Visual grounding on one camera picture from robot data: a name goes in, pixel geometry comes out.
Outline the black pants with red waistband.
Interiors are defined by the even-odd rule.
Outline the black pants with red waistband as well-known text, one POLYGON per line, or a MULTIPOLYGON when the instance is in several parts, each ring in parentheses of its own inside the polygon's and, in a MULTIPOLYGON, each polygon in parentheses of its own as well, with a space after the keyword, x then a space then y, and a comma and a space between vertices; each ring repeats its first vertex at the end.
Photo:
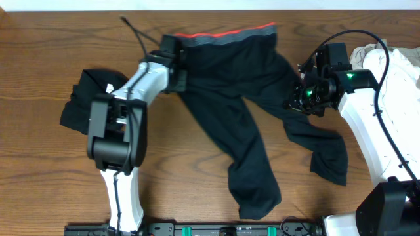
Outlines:
POLYGON ((312 152, 311 172, 340 186, 347 183, 343 138, 283 106, 297 75, 277 53, 276 33, 269 23, 217 34, 177 35, 188 72, 180 98, 208 137, 232 158, 228 189, 242 219, 264 218, 282 200, 247 100, 280 119, 288 139, 312 152))

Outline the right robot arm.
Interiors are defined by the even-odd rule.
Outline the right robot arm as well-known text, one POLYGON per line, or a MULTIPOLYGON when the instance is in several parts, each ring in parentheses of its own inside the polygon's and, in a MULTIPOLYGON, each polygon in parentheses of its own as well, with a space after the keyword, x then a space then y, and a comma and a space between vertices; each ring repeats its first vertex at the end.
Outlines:
POLYGON ((373 190, 351 213, 322 217, 313 235, 419 234, 419 54, 377 44, 316 49, 285 106, 306 115, 337 110, 368 165, 373 190))

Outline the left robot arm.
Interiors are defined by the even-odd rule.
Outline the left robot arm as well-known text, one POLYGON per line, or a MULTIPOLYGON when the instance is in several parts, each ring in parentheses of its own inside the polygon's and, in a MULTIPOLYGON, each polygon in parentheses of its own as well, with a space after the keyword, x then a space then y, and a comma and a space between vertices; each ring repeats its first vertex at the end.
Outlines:
POLYGON ((162 92, 186 89, 182 43, 164 35, 135 74, 119 89, 91 104, 87 155, 103 177, 110 202, 108 235, 138 235, 144 216, 138 172, 146 156, 148 106, 162 92))

